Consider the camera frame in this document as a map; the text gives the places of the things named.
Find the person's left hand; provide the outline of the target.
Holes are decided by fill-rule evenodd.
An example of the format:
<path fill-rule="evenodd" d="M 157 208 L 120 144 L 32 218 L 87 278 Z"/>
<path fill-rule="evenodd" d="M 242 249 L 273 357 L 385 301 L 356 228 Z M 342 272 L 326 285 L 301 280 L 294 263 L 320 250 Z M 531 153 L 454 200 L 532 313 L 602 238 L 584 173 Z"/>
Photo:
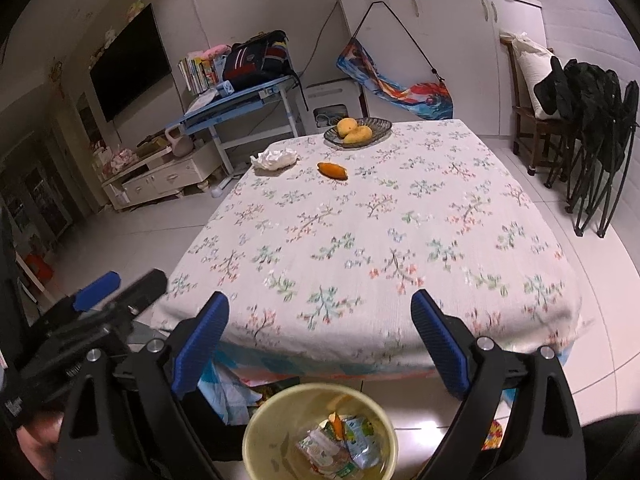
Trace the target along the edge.
<path fill-rule="evenodd" d="M 58 438 L 64 420 L 62 412 L 40 412 L 16 430 L 21 450 L 43 478 L 53 478 Z"/>

